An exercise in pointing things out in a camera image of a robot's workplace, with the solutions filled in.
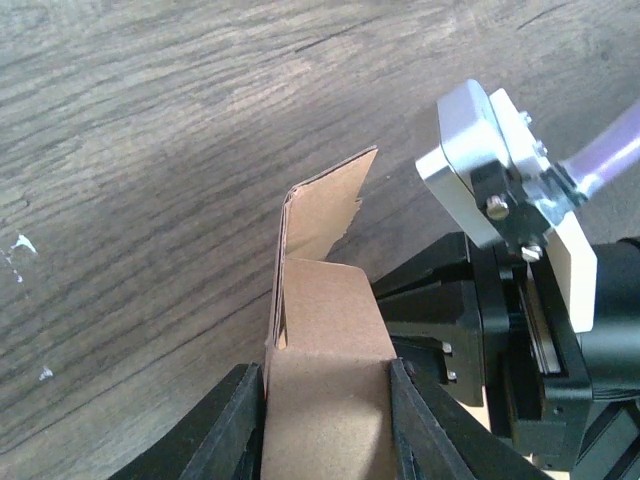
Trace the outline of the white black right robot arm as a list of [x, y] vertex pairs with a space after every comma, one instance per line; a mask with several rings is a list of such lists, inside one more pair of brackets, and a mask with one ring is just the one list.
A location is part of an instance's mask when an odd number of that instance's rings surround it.
[[397, 354], [490, 431], [573, 479], [639, 475], [639, 242], [594, 249], [594, 324], [570, 325], [548, 260], [443, 236], [377, 280]]

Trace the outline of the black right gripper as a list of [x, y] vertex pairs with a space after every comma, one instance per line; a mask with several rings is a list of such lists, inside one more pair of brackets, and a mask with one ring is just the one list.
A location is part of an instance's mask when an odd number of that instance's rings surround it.
[[592, 386], [548, 260], [448, 233], [372, 289], [412, 369], [472, 407], [484, 383], [498, 439], [534, 458], [578, 456]]

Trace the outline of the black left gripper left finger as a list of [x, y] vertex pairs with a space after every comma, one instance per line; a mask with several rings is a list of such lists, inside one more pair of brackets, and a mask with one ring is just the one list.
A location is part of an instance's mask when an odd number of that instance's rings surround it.
[[259, 364], [238, 364], [113, 479], [258, 479], [265, 426]]

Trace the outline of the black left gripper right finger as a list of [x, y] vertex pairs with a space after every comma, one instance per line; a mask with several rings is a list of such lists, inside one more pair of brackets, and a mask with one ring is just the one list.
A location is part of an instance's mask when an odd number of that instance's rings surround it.
[[437, 382], [391, 361], [391, 415], [398, 479], [547, 479], [502, 443]]

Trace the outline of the cardboard box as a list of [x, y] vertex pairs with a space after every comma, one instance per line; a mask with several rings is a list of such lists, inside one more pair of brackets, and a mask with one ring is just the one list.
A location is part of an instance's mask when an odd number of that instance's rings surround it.
[[265, 357], [265, 479], [392, 479], [396, 353], [365, 272], [328, 254], [377, 151], [294, 185], [281, 210]]

